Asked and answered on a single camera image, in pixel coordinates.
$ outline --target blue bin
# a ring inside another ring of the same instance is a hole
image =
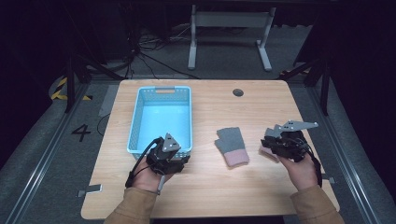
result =
[[[189,156],[192,148],[191,88],[141,87],[136,96],[127,150],[138,159],[152,140],[170,133],[181,149],[174,158]]]

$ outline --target light wood surface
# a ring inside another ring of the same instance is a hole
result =
[[[295,214],[290,195],[296,188],[286,169],[259,152],[266,128],[284,124],[288,119],[302,120],[286,82],[126,80],[120,84],[92,173],[90,185],[102,184],[103,191],[86,195],[81,215],[86,219],[106,218],[122,201],[125,180],[135,164],[126,147],[137,89],[176,85],[191,87],[191,158],[182,173],[174,175],[163,187],[152,217]],[[234,89],[245,94],[236,97]],[[218,139],[216,130],[227,127],[240,128],[250,157],[248,165],[228,168],[214,145]],[[306,130],[304,136],[315,150]],[[329,181],[323,180],[323,189],[338,210]]]

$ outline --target basket handle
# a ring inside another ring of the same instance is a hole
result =
[[[175,93],[175,86],[155,87],[155,92],[158,94]]]

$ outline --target brown sleeve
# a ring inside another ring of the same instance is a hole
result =
[[[302,223],[344,223],[332,201],[318,185],[303,189],[290,197]]]
[[[124,199],[106,218],[105,223],[148,224],[157,194],[142,189],[128,188]]]

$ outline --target gray and pink knit glove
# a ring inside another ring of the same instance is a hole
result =
[[[215,141],[215,145],[224,156],[228,166],[234,167],[249,162],[244,139],[239,128],[218,130],[218,136],[219,139]]]

